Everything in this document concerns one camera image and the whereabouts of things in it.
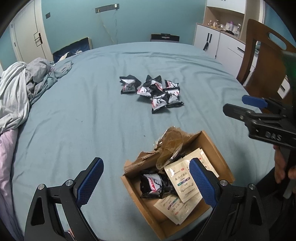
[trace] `door handle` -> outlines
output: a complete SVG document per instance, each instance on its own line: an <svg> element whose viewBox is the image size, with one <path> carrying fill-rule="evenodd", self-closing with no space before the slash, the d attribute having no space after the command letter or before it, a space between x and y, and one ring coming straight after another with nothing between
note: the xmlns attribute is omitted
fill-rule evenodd
<svg viewBox="0 0 296 241"><path fill-rule="evenodd" d="M38 46L40 46L41 44L43 44L43 41L42 41L42 38L41 38L41 34L40 33L38 33L38 37L37 38L35 38L34 39L35 40L35 43L36 43L36 46L38 47Z"/></svg>
<svg viewBox="0 0 296 241"><path fill-rule="evenodd" d="M237 47L237 49L244 53L244 50L242 50L240 47Z"/></svg>

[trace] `textured blue pad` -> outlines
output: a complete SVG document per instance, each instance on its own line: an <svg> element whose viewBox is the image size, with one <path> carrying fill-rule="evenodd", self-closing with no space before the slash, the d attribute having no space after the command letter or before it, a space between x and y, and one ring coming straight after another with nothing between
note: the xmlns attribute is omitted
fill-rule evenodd
<svg viewBox="0 0 296 241"><path fill-rule="evenodd" d="M194 160L189 163L189 171L205 203L214 208L217 205L215 189Z"/></svg>
<svg viewBox="0 0 296 241"><path fill-rule="evenodd" d="M98 181L100 180L104 171L104 162L102 159L98 159L94 167L91 169L87 177L84 179L79 189L77 190L76 204L79 208L82 205L87 204L91 194L94 191Z"/></svg>
<svg viewBox="0 0 296 241"><path fill-rule="evenodd" d="M244 95L242 97L242 102L244 104L255 106L261 109L266 108L268 106L268 103L264 99L249 96L249 95Z"/></svg>

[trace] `metal screw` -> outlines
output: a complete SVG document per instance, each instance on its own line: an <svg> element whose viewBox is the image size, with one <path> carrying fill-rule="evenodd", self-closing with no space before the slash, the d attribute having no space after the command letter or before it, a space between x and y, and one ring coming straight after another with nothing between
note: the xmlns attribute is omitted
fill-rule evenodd
<svg viewBox="0 0 296 241"><path fill-rule="evenodd" d="M71 186L73 184L73 180L66 181L66 186Z"/></svg>
<svg viewBox="0 0 296 241"><path fill-rule="evenodd" d="M38 189L39 190L42 190L44 188L44 184L40 184L39 186L38 186Z"/></svg>
<svg viewBox="0 0 296 241"><path fill-rule="evenodd" d="M227 185L227 181L226 181L226 180L221 180L221 181L220 181L220 184L221 184L222 186L226 186L226 185Z"/></svg>
<svg viewBox="0 0 296 241"><path fill-rule="evenodd" d="M255 185L253 183L250 183L249 188L252 189L252 190L255 190L256 187L255 187Z"/></svg>

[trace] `blue bed sheet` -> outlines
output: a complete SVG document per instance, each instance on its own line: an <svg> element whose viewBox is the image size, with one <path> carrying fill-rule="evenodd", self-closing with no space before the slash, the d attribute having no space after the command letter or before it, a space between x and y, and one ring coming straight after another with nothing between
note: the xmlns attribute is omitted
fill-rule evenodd
<svg viewBox="0 0 296 241"><path fill-rule="evenodd" d="M32 106L20 128L12 191L23 232L40 183L61 185L87 168L94 157L101 157L104 173L82 207L98 238L158 240L120 176L127 159L135 160L141 151L152 150L155 140L172 125L190 133L205 130L234 174L236 185L257 183L274 166L272 146L249 139L243 122L224 116L225 103L247 107L241 102L247 93L202 50L179 43L129 43L89 50L57 66L68 61L73 62L72 70ZM151 104L143 97L120 94L119 76L129 74L142 83L148 74L180 83L180 100L185 105L151 114ZM209 213L169 240L189 231ZM66 228L63 215L61 220Z"/></svg>

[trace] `pink blanket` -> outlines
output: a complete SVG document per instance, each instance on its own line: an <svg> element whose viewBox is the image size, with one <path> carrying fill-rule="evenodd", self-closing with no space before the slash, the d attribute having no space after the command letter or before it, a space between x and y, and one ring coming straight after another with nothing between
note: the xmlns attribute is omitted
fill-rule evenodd
<svg viewBox="0 0 296 241"><path fill-rule="evenodd" d="M8 130L0 135L0 217L6 228L16 240L20 240L18 225L15 219L10 171L13 152L17 142L18 129Z"/></svg>

